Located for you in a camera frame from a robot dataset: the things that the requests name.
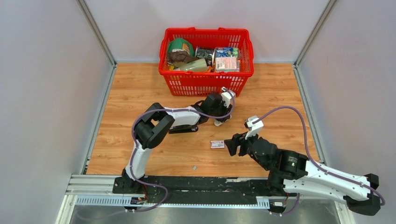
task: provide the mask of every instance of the small scrap of paper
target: small scrap of paper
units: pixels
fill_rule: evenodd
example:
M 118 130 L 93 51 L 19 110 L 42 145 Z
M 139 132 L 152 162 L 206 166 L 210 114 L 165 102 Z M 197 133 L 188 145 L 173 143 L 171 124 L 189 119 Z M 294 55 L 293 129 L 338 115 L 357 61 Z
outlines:
M 211 148 L 224 148 L 224 141 L 211 141 Z

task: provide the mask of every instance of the white wall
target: white wall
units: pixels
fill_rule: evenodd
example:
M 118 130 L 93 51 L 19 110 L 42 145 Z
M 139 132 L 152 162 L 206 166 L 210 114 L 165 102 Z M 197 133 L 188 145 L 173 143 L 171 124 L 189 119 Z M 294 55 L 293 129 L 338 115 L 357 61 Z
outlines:
M 387 205 L 358 224 L 395 223 L 396 2 L 340 0 L 301 66 L 327 162 L 380 177 Z
M 328 0 L 86 0 L 117 61 L 159 61 L 166 28 L 246 28 L 257 62 L 295 61 Z
M 0 30 L 0 223 L 54 223 L 111 66 L 75 0 L 3 0 Z

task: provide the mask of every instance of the perforated metal strip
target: perforated metal strip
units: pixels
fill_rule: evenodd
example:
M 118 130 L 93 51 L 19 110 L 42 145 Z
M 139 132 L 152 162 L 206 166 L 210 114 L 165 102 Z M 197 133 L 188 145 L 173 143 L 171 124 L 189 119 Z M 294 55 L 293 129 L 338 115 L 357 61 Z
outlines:
M 78 196 L 75 205 L 100 205 L 100 206 L 136 206 L 150 207 L 154 203 L 131 205 L 130 196 Z M 221 208 L 221 209 L 269 209 L 269 200 L 257 198 L 257 204 L 170 204 L 164 203 L 160 207 L 167 208 Z

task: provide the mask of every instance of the red shopping basket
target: red shopping basket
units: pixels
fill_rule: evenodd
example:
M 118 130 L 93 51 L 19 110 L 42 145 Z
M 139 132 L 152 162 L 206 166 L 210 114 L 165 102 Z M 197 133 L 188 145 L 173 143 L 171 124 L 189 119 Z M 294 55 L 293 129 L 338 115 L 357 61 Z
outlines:
M 184 38 L 195 49 L 234 47 L 240 50 L 239 72 L 192 72 L 170 71 L 166 61 L 169 43 L 176 38 Z M 216 91 L 221 92 L 224 86 L 239 96 L 249 77 L 253 75 L 253 46 L 249 32 L 245 29 L 195 29 L 169 28 L 160 49 L 159 73 L 165 78 L 170 92 L 174 96 L 206 96 Z

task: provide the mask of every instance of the wooden table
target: wooden table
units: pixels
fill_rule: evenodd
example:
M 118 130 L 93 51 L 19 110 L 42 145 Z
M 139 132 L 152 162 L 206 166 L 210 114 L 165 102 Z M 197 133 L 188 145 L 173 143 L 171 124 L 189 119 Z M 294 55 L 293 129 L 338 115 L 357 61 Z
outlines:
M 110 90 L 103 119 L 91 155 L 87 174 L 119 175 L 128 163 L 134 146 L 131 125 L 151 104 L 186 107 L 204 97 L 174 97 L 155 63 L 119 64 Z M 266 177 L 248 156 L 231 157 L 226 148 L 210 149 L 211 140 L 230 139 L 246 132 L 244 120 L 269 110 L 290 105 L 304 112 L 290 64 L 255 64 L 255 73 L 236 98 L 233 116 L 222 126 L 214 120 L 199 126 L 196 133 L 168 134 L 156 147 L 146 167 L 147 175 Z M 305 154 L 301 121 L 292 110 L 283 109 L 268 116 L 260 136 L 279 148 Z M 311 131 L 311 155 L 318 159 Z

